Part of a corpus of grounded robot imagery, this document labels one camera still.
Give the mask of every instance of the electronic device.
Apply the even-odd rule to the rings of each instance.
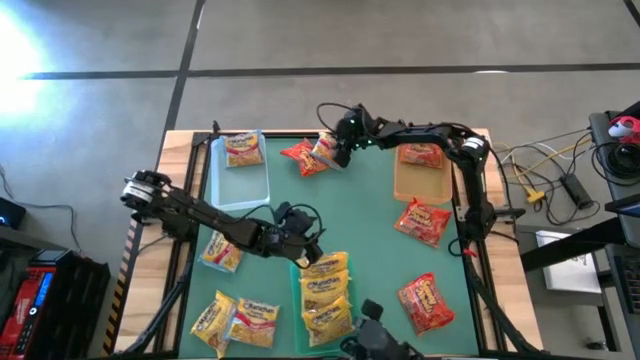
[[[72,251],[40,251],[29,263],[0,335],[0,359],[86,356],[110,278],[106,264]]]
[[[606,203],[604,209],[609,212],[640,218],[640,194]]]
[[[614,264],[621,275],[620,284],[624,293],[626,311],[631,314],[640,314],[640,257],[639,256],[614,256]]]
[[[24,207],[0,197],[0,226],[18,230],[26,212]]]

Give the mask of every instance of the orange tray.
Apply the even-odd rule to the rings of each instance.
[[[452,178],[451,161],[443,156],[442,169],[423,165],[407,164],[400,161],[395,150],[393,166],[393,197],[410,202],[414,197],[430,205],[441,205],[451,201]]]

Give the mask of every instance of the chip bag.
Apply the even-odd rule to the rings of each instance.
[[[355,328],[349,302],[340,296],[331,304],[302,314],[309,330],[309,346],[317,346],[351,333]]]
[[[322,277],[301,278],[303,311],[315,310],[331,304],[340,296],[345,296],[348,300],[348,282],[349,270],[342,270]]]
[[[344,251],[324,255],[315,264],[306,269],[300,269],[300,277],[322,277],[347,269],[349,254]]]
[[[224,357],[229,340],[225,339],[225,332],[236,311],[236,302],[216,291],[216,298],[207,307],[198,321],[191,328],[191,333],[206,342],[216,350],[218,359]]]
[[[228,337],[245,344],[270,348],[276,333],[279,308],[241,298]]]
[[[311,156],[322,161],[324,164],[331,166],[336,170],[342,170],[340,165],[333,161],[335,153],[336,139],[328,132],[321,132],[318,136],[318,142],[311,151]]]
[[[451,211],[420,203],[415,198],[409,203],[394,227],[433,247],[440,244],[440,236],[447,228]]]
[[[407,284],[398,291],[398,298],[418,336],[449,324],[456,316],[438,292],[433,273],[426,273]]]
[[[257,165],[264,163],[260,150],[260,131],[224,138],[227,167]]]
[[[242,260],[242,254],[242,250],[227,241],[222,233],[214,231],[200,261],[214,269],[234,273]]]
[[[329,168],[322,161],[311,156],[312,149],[313,145],[309,140],[303,139],[302,142],[280,151],[280,154],[295,160],[300,167],[300,175],[307,177]]]
[[[409,164],[424,165],[441,169],[443,163],[442,150],[434,144],[400,145],[400,161]]]

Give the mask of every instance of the green mat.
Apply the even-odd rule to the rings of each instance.
[[[302,178],[298,165],[279,154],[300,139],[267,139],[271,205],[283,201],[307,203],[322,215],[326,233],[320,239],[325,253],[347,251],[354,267],[353,285],[360,301],[369,298],[384,307],[382,323],[398,341],[408,341],[425,354],[478,353],[464,278],[462,261],[447,252],[447,244],[457,237],[453,217],[434,249],[393,228],[406,203],[393,198],[393,151],[367,149],[353,154],[343,172],[327,170]],[[205,199],[210,198],[211,180]],[[448,204],[443,208],[451,209]],[[236,211],[241,215],[246,211]],[[269,219],[261,209],[256,217]],[[200,228],[196,257],[202,253],[212,230]],[[215,357],[215,351],[190,334],[200,313],[214,299],[216,290],[234,298],[245,297],[280,305],[275,342],[264,349],[232,342],[229,357],[301,356],[294,348],[293,313],[289,261],[245,255],[235,274],[226,274],[199,262],[194,264],[185,323],[180,342],[181,358]],[[413,332],[397,291],[418,276],[433,272],[447,305],[456,313],[446,327],[422,337]],[[362,304],[353,304],[360,308]]]

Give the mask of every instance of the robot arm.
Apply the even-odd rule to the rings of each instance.
[[[401,144],[435,144],[462,171],[469,209],[464,218],[463,237],[484,240],[499,212],[487,200],[484,166],[491,151],[489,142],[468,127],[456,123],[413,126],[402,120],[391,122],[373,119],[362,105],[348,111],[338,122],[334,135],[337,140],[335,162],[346,167],[351,152],[378,146],[389,149]]]
[[[298,267],[308,267],[322,256],[318,246],[318,238],[324,232],[322,222],[287,202],[273,214],[275,223],[235,218],[171,186],[168,176],[153,171],[138,171],[128,179],[120,200],[135,210],[134,220],[160,219],[162,229],[177,239],[195,238],[198,225],[202,224],[221,232],[247,253],[265,258],[284,257]],[[316,220],[320,229],[305,235]]]

